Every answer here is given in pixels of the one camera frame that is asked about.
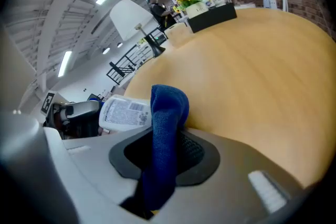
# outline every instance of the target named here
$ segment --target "blue cloth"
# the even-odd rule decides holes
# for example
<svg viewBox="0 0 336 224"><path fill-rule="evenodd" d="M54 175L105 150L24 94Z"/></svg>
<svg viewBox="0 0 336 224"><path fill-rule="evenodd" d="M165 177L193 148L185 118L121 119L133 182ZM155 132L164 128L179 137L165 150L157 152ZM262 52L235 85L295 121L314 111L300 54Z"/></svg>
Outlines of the blue cloth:
<svg viewBox="0 0 336 224"><path fill-rule="evenodd" d="M154 85L151 95L153 125L152 161L142 174L144 204L158 210L175 190L177 176L176 131L189 114L189 101L181 90Z"/></svg>

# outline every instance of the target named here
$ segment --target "black planter box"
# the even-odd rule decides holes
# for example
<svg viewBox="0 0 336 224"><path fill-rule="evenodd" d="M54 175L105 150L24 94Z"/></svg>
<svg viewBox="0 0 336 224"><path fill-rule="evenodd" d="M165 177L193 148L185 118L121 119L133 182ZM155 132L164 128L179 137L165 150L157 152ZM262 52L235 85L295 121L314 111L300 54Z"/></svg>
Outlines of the black planter box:
<svg viewBox="0 0 336 224"><path fill-rule="evenodd" d="M236 10L233 3L209 9L208 12L199 14L198 16L188 19L188 23L193 31L196 33L207 27L237 18Z"/></svg>

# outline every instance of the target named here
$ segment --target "white lamp shade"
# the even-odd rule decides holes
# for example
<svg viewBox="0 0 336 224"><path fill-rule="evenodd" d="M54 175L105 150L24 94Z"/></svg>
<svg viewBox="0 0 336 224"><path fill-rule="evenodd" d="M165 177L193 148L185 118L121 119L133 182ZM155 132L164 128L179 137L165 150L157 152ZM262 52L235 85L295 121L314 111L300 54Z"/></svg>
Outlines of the white lamp shade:
<svg viewBox="0 0 336 224"><path fill-rule="evenodd" d="M138 32L134 29L136 25L145 26L153 15L133 1L122 0L112 8L110 17L119 35L126 41Z"/></svg>

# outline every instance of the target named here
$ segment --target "floor lamp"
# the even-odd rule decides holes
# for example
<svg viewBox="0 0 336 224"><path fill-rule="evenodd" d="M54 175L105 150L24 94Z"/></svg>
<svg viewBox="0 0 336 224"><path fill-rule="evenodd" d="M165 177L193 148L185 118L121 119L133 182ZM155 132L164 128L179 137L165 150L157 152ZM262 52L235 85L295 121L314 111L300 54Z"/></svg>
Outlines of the floor lamp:
<svg viewBox="0 0 336 224"><path fill-rule="evenodd" d="M165 51L165 48L158 46L143 30L143 27L153 19L153 15L138 4L130 0L122 0L112 8L110 18L124 41L141 33L139 40L144 38L148 42L153 51L153 58Z"/></svg>

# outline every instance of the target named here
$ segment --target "wooden table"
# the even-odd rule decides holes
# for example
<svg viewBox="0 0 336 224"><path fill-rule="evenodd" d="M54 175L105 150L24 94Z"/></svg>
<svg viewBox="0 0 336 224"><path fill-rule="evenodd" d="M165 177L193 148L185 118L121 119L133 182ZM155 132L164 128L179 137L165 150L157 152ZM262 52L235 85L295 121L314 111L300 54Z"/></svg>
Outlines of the wooden table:
<svg viewBox="0 0 336 224"><path fill-rule="evenodd" d="M189 98L187 126L249 144L308 186L335 151L336 44L291 13L237 16L147 62L125 95L177 87Z"/></svg>

